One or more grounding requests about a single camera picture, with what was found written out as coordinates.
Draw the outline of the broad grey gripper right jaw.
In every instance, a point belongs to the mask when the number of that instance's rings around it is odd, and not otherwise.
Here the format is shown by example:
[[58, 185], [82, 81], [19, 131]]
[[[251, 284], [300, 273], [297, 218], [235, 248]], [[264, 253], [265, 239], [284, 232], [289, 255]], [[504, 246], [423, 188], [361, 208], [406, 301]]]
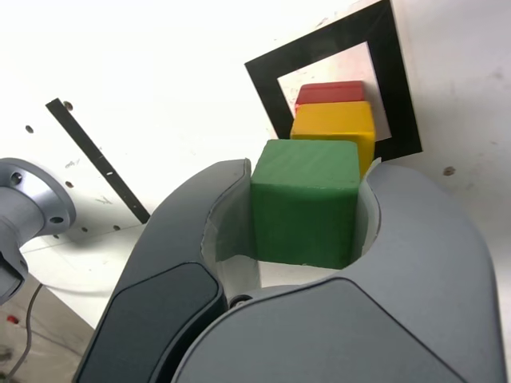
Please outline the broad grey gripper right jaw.
[[228, 311], [174, 381], [501, 381], [495, 273], [477, 228], [413, 169], [378, 164], [365, 184], [379, 220], [367, 253]]

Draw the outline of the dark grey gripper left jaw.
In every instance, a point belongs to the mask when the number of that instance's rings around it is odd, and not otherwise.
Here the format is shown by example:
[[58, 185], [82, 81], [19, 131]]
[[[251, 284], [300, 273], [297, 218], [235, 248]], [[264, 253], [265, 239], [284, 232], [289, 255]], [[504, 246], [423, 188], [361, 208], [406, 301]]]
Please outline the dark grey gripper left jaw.
[[118, 280], [75, 379], [169, 382], [232, 298], [261, 286], [251, 163], [197, 173], [153, 212]]

